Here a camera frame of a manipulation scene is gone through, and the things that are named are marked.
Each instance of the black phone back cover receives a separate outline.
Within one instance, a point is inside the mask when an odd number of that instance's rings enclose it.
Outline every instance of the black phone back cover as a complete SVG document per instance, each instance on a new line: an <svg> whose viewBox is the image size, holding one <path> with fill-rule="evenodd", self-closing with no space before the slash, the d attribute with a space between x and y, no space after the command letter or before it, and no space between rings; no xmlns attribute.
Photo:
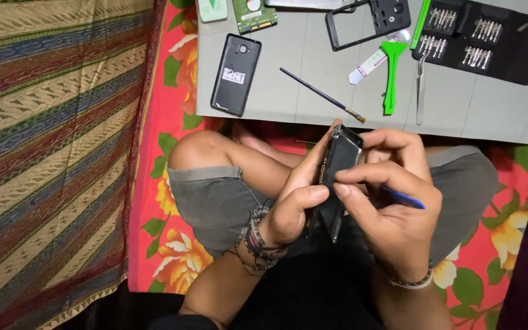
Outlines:
<svg viewBox="0 0 528 330"><path fill-rule="evenodd" d="M213 108L239 117L244 114L261 48L260 41L227 35L211 94Z"/></svg>

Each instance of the red bedsheet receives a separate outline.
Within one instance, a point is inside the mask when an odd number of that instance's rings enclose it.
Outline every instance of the red bedsheet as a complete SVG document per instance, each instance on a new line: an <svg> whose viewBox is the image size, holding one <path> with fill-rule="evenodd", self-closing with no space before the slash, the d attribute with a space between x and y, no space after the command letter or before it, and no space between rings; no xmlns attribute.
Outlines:
<svg viewBox="0 0 528 330"><path fill-rule="evenodd" d="M197 17L194 6L183 7L186 3L167 5L143 113L129 224L131 291L185 294L212 261L180 217L164 170L177 140L224 124L194 115ZM305 152L294 140L270 142L284 151ZM437 290L458 329L495 328L528 220L528 146L495 149L489 157L499 172L499 192L478 229L435 269Z"/></svg>

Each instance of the black tool case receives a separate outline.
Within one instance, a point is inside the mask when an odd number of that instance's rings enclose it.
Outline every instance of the black tool case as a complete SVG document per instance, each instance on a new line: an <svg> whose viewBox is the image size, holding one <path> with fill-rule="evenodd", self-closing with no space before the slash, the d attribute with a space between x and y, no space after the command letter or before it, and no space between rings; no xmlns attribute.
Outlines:
<svg viewBox="0 0 528 330"><path fill-rule="evenodd" d="M437 27L431 19L435 9L456 12L457 18L449 28ZM474 35L479 20L492 21L501 28L494 41L478 38ZM474 1L437 0L431 1L429 12L425 19L421 38L435 37L445 39L446 46L438 56L425 58L425 62L443 65L448 68L477 73L520 85L528 85L528 14L512 11L506 8L490 6ZM412 51L413 58L420 60L426 52L421 49L422 41L417 43ZM471 66L466 64L466 52L480 49L484 54L490 51L486 66Z"/></svg>

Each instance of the sticker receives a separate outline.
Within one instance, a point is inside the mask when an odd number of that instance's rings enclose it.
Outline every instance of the sticker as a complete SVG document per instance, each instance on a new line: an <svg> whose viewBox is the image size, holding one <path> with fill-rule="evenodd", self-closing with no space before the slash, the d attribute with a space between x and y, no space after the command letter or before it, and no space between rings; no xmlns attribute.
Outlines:
<svg viewBox="0 0 528 330"><path fill-rule="evenodd" d="M243 85L245 76L246 76L245 73L234 72L234 71L231 71L228 68L224 68L224 74L221 76L221 79L224 79L224 80L227 80L227 81L230 81L230 82L239 83L239 84Z"/></svg>
<svg viewBox="0 0 528 330"><path fill-rule="evenodd" d="M251 19L251 18L254 18L254 17L258 17L262 14L262 11L257 11L257 12L251 12L251 13L247 13L245 14L244 16L242 16L242 20L246 20L246 19Z"/></svg>

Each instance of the smartphone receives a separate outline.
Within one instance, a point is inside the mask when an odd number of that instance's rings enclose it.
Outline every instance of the smartphone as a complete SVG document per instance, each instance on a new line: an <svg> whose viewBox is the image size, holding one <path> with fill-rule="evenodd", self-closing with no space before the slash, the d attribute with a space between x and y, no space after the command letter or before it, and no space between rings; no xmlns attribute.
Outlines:
<svg viewBox="0 0 528 330"><path fill-rule="evenodd" d="M313 208L307 237L316 226L321 224L326 227L331 241L337 242L341 219L346 208L333 189L334 176L337 171L351 169L358 164L363 145L364 140L346 126L339 124L333 127L317 181L317 184L323 184L329 189L329 198Z"/></svg>
<svg viewBox="0 0 528 330"><path fill-rule="evenodd" d="M260 56L260 41L228 34L211 94L211 107L241 117Z"/></svg>

